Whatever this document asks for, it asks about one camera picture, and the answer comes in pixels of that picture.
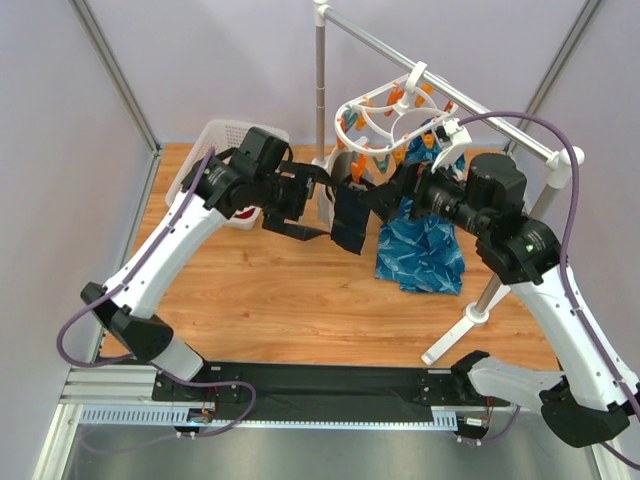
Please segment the dark navy sock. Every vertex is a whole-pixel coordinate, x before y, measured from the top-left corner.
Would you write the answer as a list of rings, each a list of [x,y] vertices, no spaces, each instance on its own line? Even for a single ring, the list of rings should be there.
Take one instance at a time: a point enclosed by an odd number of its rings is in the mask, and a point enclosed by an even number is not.
[[[335,193],[331,240],[355,255],[360,255],[366,239],[370,209],[360,201],[359,193],[346,184]]]

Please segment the teal clothes peg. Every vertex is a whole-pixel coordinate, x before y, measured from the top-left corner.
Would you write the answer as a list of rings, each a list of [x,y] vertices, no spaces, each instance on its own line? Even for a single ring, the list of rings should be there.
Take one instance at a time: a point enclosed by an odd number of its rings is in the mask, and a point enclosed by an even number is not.
[[[381,174],[386,174],[388,172],[390,162],[391,162],[390,154],[374,155],[372,159],[373,159],[374,165],[376,166],[376,168]]]

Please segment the cream beige sock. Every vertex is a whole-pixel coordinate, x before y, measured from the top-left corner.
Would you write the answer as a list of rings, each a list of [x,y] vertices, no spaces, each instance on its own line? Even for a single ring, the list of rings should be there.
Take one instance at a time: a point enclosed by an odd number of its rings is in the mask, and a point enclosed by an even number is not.
[[[335,182],[342,182],[347,174],[344,172],[344,161],[347,151],[335,146],[331,153],[323,159],[315,158],[312,164],[322,167]],[[317,194],[316,203],[318,206],[319,220],[331,227],[334,219],[335,194],[334,189],[330,186],[321,185]]]

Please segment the orange clothes peg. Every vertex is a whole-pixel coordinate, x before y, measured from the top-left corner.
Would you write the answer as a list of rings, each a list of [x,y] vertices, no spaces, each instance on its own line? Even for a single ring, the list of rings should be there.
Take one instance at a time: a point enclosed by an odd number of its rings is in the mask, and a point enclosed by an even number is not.
[[[350,164],[352,181],[359,184],[366,173],[366,162],[352,162]]]

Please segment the white round clip hanger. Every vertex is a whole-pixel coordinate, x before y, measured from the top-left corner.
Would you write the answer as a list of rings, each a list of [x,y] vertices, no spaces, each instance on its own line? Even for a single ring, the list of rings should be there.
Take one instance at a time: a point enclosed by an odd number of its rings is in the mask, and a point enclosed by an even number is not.
[[[435,88],[423,79],[427,64],[416,66],[341,105],[333,120],[337,145],[358,153],[390,153],[447,120],[458,110],[449,100],[443,106]]]

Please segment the grey sock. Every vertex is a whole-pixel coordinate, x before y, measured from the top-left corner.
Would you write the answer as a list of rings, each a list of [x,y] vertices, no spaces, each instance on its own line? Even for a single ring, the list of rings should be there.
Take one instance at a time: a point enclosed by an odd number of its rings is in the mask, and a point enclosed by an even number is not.
[[[352,181],[350,164],[352,162],[366,162],[366,173],[359,184]],[[374,187],[373,176],[367,168],[367,159],[357,152],[342,152],[333,161],[330,176],[333,181],[332,188],[337,189],[340,185],[353,183],[356,188],[371,189]]]

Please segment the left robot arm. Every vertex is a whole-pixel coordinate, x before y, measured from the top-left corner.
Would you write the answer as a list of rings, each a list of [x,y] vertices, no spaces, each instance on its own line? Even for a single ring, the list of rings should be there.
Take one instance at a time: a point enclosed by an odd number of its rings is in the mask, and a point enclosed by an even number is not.
[[[332,240],[358,253],[369,218],[358,194],[371,186],[368,175],[350,165],[295,162],[287,141],[253,126],[239,145],[210,148],[196,160],[140,249],[106,282],[88,283],[81,298],[129,358],[154,366],[161,379],[185,389],[213,389],[216,382],[203,356],[157,313],[191,257],[247,207],[261,209],[263,228],[274,233],[297,240],[322,235],[322,230],[298,222],[316,189],[330,193],[335,209],[346,209],[334,215]]]

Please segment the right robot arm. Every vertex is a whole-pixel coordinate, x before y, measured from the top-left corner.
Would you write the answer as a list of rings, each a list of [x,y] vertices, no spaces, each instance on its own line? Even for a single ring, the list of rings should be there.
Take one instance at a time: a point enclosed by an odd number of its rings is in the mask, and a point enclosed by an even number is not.
[[[474,351],[452,368],[466,390],[542,416],[566,444],[581,448],[615,439],[639,402],[638,376],[604,340],[553,230],[523,211],[525,175],[504,154],[472,159],[465,180],[427,162],[401,164],[359,200],[381,220],[395,218],[402,199],[410,215],[436,215],[476,239],[482,262],[532,314],[561,366],[529,370]]]

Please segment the red white sock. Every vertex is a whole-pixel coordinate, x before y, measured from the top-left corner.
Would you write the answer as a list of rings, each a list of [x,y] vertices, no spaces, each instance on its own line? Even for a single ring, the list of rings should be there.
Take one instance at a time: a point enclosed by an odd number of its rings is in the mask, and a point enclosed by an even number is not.
[[[239,212],[237,212],[234,217],[237,219],[245,220],[251,218],[255,213],[254,207],[247,207]]]

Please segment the blue patterned cloth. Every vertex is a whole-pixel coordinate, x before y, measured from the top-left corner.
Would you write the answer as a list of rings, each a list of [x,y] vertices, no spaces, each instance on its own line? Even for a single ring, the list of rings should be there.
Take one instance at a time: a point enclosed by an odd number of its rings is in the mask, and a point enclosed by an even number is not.
[[[411,219],[412,204],[403,198],[395,219],[381,225],[375,278],[403,292],[458,295],[465,261],[454,226],[434,215]]]

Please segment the white plastic basket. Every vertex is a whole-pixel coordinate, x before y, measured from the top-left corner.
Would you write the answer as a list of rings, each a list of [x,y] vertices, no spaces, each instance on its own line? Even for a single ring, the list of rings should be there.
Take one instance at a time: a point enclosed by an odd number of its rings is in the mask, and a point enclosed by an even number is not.
[[[170,207],[173,204],[176,196],[182,189],[182,181],[198,160],[202,159],[211,149],[213,149],[216,154],[220,154],[229,148],[239,147],[245,135],[252,127],[263,129],[286,142],[290,140],[289,134],[285,130],[274,126],[228,119],[214,119],[209,121],[171,183],[165,195],[166,205]]]

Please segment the metal drying rack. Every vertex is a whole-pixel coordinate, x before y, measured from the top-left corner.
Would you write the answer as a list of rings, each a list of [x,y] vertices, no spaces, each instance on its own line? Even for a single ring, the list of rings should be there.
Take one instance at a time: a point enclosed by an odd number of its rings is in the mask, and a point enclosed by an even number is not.
[[[409,76],[416,80],[424,80],[428,85],[454,102],[454,105],[471,114],[482,114],[487,109],[457,90],[443,77],[428,71],[425,63],[413,62],[400,54],[381,40],[370,35],[355,25],[346,17],[335,13],[326,1],[314,1],[314,21],[316,28],[316,157],[312,163],[330,170],[339,149],[334,148],[330,155],[325,155],[325,66],[326,66],[326,24],[328,22],[338,26],[363,44],[367,45],[383,57],[391,60],[409,72]],[[504,120],[486,120],[492,129],[505,135],[513,145],[521,146],[525,150],[539,157],[550,169],[547,184],[530,210],[533,218],[541,220],[549,210],[557,194],[573,179],[569,174],[569,154],[562,151],[554,153],[540,142],[524,132],[522,127],[510,126]],[[422,360],[432,366],[447,353],[465,334],[477,326],[484,325],[489,319],[490,310],[495,307],[508,293],[508,288],[500,283],[496,276],[492,277],[482,295],[475,303],[467,305],[463,317],[451,327],[438,341],[423,355]]]

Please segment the black base mat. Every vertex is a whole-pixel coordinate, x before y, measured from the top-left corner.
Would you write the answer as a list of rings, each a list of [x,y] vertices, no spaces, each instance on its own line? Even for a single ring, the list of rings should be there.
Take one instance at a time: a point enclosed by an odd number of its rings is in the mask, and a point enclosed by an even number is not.
[[[519,403],[525,407],[562,376],[554,371],[509,371],[512,390],[476,390],[466,373],[474,352],[450,369],[209,362],[197,387],[154,373],[154,402],[216,406],[216,417],[233,419],[249,402],[252,420],[302,422],[420,422],[435,407],[486,407]]]

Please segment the aluminium rail frame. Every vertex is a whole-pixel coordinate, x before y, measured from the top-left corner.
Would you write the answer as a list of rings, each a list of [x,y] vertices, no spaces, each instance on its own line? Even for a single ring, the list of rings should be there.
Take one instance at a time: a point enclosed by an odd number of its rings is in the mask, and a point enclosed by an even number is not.
[[[156,370],[72,369],[37,479],[623,479],[512,405],[435,407],[420,422],[233,419],[213,403],[154,402]]]

